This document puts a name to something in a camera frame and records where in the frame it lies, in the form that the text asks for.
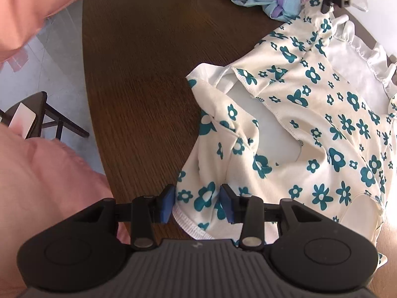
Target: wooden chair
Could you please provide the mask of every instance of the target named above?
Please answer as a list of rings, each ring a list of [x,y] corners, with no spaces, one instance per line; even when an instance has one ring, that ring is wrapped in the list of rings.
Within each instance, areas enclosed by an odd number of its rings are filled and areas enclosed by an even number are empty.
[[[30,95],[29,97],[26,97],[24,100],[10,107],[6,112],[0,110],[0,116],[2,117],[1,122],[6,126],[9,126],[11,119],[13,118],[20,103],[27,106],[36,114],[36,121],[28,135],[28,138],[40,137],[42,129],[53,126],[57,126],[55,138],[58,140],[61,139],[63,127],[80,135],[83,138],[88,138],[90,135],[87,131],[79,127],[74,122],[70,121],[67,117],[60,114],[52,106],[48,105],[46,92],[38,92],[36,94]],[[43,123],[44,115],[47,115],[53,121]]]

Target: wooden table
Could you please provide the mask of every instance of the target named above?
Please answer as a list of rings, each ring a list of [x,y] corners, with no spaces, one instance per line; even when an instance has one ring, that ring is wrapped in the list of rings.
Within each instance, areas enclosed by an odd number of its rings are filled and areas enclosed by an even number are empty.
[[[84,0],[89,106],[119,203],[160,193],[187,160],[200,109],[185,76],[203,62],[231,63],[279,25],[261,8],[230,0]],[[175,222],[155,233],[187,238]],[[390,262],[371,284],[381,298],[397,296],[396,238],[395,229],[384,227],[379,248]]]

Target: tile floor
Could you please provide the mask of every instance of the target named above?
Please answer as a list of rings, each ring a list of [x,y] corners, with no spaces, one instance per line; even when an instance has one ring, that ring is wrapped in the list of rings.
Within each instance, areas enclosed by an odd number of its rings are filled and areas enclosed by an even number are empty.
[[[75,150],[95,171],[104,173],[88,108],[83,66],[81,26],[83,1],[78,0],[46,21],[26,45],[29,60],[17,72],[6,62],[0,71],[0,109],[38,91],[48,94],[48,104],[90,133],[84,139],[67,129],[61,141]],[[53,139],[56,127],[42,131]]]

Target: white fabric with teal flowers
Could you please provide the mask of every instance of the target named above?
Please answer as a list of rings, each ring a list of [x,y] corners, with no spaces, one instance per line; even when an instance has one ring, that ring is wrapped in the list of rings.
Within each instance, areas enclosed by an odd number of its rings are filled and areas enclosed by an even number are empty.
[[[346,16],[322,14],[320,2],[309,1],[231,65],[201,64],[187,76],[202,119],[173,214],[193,238],[239,238],[241,225],[228,224],[218,200],[227,183],[266,203],[295,199],[376,244],[396,182],[396,67],[387,67],[380,46],[369,49],[355,37]],[[278,121],[277,147],[262,147],[259,119],[234,101],[247,92]],[[261,125],[261,134],[273,130]],[[281,143],[282,132],[292,141]],[[273,148],[287,159],[269,156]],[[277,239],[276,225],[265,223],[265,236]]]

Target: light blue fabric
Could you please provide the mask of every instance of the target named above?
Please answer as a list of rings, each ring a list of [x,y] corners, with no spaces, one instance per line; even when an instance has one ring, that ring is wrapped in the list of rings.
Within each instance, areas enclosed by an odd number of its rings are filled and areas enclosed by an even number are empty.
[[[300,13],[300,0],[232,0],[241,6],[261,5],[263,11],[274,20],[287,22]]]

